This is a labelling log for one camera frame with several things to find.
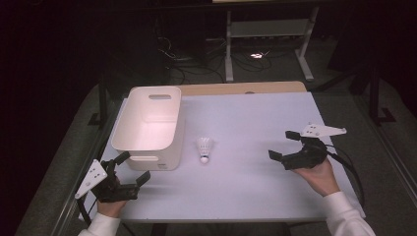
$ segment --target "hand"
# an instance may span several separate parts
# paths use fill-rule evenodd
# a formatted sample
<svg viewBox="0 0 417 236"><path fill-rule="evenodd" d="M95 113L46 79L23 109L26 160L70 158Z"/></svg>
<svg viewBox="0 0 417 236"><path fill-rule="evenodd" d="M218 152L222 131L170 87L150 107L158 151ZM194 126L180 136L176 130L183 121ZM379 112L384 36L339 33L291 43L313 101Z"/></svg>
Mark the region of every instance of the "hand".
<svg viewBox="0 0 417 236"><path fill-rule="evenodd" d="M300 168L293 171L301 175L313 190L323 197L340 192L334 178L333 168L327 158L322 164L316 165L311 169Z"/></svg>
<svg viewBox="0 0 417 236"><path fill-rule="evenodd" d="M100 214L104 214L109 217L118 218L122 208L126 205L127 201L120 201L115 203L102 203L97 201L97 211Z"/></svg>

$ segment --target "shuttlecock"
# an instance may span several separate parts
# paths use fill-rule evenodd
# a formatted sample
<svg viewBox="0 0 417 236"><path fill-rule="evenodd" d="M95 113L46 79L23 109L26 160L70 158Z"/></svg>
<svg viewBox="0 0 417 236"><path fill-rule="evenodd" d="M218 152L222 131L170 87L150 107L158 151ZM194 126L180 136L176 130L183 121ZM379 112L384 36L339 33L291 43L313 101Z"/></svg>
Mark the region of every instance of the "shuttlecock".
<svg viewBox="0 0 417 236"><path fill-rule="evenodd" d="M200 153L200 161L204 164L209 162L209 152L212 147L212 139L211 138L199 138L197 139L197 148L199 149Z"/></svg>

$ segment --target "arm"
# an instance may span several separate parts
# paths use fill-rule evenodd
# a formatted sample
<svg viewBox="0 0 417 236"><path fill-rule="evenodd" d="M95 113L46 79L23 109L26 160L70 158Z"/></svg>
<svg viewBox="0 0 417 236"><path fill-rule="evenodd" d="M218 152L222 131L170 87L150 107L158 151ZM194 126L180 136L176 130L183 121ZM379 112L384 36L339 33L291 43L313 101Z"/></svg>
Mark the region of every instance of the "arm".
<svg viewBox="0 0 417 236"><path fill-rule="evenodd" d="M326 159L322 164L311 169L296 169L318 194L324 197L328 230L334 236L368 236L375 235L369 224L361 217L358 209L340 192L334 178L333 169Z"/></svg>
<svg viewBox="0 0 417 236"><path fill-rule="evenodd" d="M120 211L126 201L101 203L97 201L97 215L88 229L81 231L79 236L114 236L120 224Z"/></svg>

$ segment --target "gray floor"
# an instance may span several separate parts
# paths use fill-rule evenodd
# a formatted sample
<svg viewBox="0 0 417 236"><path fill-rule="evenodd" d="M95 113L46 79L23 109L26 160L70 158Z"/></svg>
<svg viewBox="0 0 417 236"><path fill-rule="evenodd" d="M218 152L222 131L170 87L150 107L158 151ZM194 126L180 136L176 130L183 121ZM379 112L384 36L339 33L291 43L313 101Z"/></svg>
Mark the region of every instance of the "gray floor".
<svg viewBox="0 0 417 236"><path fill-rule="evenodd" d="M257 42L259 47L253 47L254 43L238 41L233 48L234 55L234 82L270 82L270 81L301 81L303 74L298 65L292 49L299 43L297 39L288 38L279 41ZM267 53L268 45L275 45L268 54L269 61L261 62L245 61L242 69L237 60L246 60L241 51L250 50ZM339 75L339 72L328 70L328 60L336 46L336 41L313 40L308 48L306 59L311 67L315 80L305 82L308 89L315 88L326 81ZM222 57L216 57L208 65L218 73L209 73L210 70L181 67L172 70L172 84L211 84L221 83L224 80L224 66ZM367 115L368 95L351 95L347 88L351 79L337 84L325 92L314 93L321 114L329 126L344 127L348 131L347 136L333 137L335 146L344 149L353 159L358 174L363 182L365 190L366 220L374 228L377 235L417 235L417 209L414 202L414 193L406 188L405 179L417 175L417 163L413 153L417 146L417 121L402 105L398 94L388 84L381 84L381 106L388 108L396 119L395 123L384 123L382 127L376 127ZM77 235L86 225L77 219L78 212L73 209L71 201L74 190L71 185L79 178L79 170L91 155L91 146L95 144L98 131L96 127L88 126L92 113L97 112L97 89L93 89L85 102L80 107L79 113L74 119L67 136L62 142L49 170L34 197L30 208L24 218L18 235ZM48 198L53 194L54 200ZM62 212L69 212L71 218L66 224L61 219ZM149 235L151 224L127 223L135 231L136 235ZM298 235L329 235L326 225L322 222L306 224L291 228L294 236ZM118 235L131 235L125 227L120 227Z"/></svg>

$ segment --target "white bracket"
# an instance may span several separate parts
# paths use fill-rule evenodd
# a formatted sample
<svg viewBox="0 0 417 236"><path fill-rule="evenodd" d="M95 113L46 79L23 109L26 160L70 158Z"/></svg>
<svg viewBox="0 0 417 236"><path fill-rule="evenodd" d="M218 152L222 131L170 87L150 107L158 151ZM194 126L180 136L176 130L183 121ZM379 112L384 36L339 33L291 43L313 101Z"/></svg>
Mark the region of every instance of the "white bracket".
<svg viewBox="0 0 417 236"><path fill-rule="evenodd" d="M304 128L303 132L300 133L301 137L308 138L319 138L324 136L335 136L335 135L344 135L346 134L346 129L338 129L329 126L309 124Z"/></svg>
<svg viewBox="0 0 417 236"><path fill-rule="evenodd" d="M87 172L86 177L83 180L83 183L80 186L80 189L77 191L76 199L79 199L84 194L86 194L89 190L94 188L97 184L107 178L107 173L101 166L98 160L94 160L89 168L89 172Z"/></svg>

